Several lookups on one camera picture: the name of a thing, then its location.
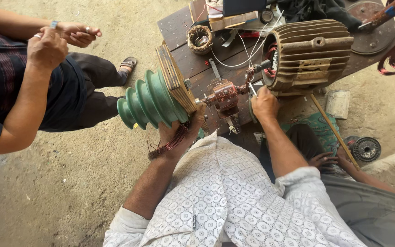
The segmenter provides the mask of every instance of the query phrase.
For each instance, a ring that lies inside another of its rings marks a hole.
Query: clothing label
[[[196,230],[196,215],[193,215],[193,230]]]

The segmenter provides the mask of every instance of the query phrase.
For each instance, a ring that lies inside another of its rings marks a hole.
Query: wristwatch
[[[59,21],[52,21],[51,24],[50,24],[50,27],[56,29],[56,26],[58,25],[58,22]]]

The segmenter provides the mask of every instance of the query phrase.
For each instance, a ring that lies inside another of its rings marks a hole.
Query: wooden stick
[[[356,160],[354,159],[352,153],[350,152],[350,150],[348,150],[347,145],[344,143],[343,139],[341,138],[341,136],[338,134],[338,132],[336,131],[336,129],[334,128],[334,126],[332,125],[332,122],[330,121],[330,119],[327,117],[326,113],[324,112],[324,110],[322,109],[321,105],[318,103],[318,101],[316,100],[315,96],[313,94],[310,94],[310,98],[312,98],[313,103],[315,103],[316,107],[318,108],[318,110],[321,112],[321,115],[323,115],[324,119],[326,120],[327,124],[329,125],[329,127],[332,129],[333,133],[335,134],[337,140],[339,141],[339,144],[341,144],[341,146],[343,147],[343,149],[345,150],[345,152],[347,153],[348,157],[350,157],[350,160],[352,161],[353,165],[356,167],[356,170],[360,170],[361,168],[359,167],[358,163],[356,162]]]

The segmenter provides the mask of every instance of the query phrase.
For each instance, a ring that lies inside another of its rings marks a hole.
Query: gray pants
[[[117,100],[121,97],[105,96],[104,93],[94,90],[103,87],[122,87],[126,83],[127,74],[118,72],[111,62],[97,56],[77,52],[70,52],[68,55],[83,70],[87,89],[85,108],[71,130],[93,127],[116,116]]]
[[[368,247],[395,247],[395,193],[321,175],[339,215]]]

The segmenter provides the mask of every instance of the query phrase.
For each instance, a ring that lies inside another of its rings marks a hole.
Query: sandal
[[[130,67],[133,69],[133,68],[135,68],[135,65],[136,65],[136,58],[128,57],[128,58],[124,59],[124,61],[120,64],[120,68],[118,69],[118,71],[124,72],[129,76],[129,74],[132,71],[129,71],[126,68],[122,68],[121,66],[127,66],[127,67]]]

